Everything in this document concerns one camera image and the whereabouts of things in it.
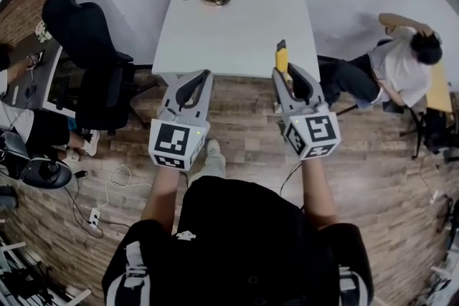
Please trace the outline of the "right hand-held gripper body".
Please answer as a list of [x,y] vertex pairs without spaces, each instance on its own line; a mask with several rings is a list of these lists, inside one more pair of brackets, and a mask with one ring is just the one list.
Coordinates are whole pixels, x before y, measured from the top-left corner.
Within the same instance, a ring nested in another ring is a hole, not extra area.
[[286,155],[298,160],[329,156],[341,142],[336,113],[317,100],[283,104],[279,127]]

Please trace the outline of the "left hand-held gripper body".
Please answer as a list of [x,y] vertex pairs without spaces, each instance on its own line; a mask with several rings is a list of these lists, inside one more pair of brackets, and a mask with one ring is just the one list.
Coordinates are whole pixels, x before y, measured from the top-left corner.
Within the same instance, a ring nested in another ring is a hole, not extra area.
[[166,98],[151,121],[148,153],[157,166],[188,171],[210,129],[208,109],[177,105]]

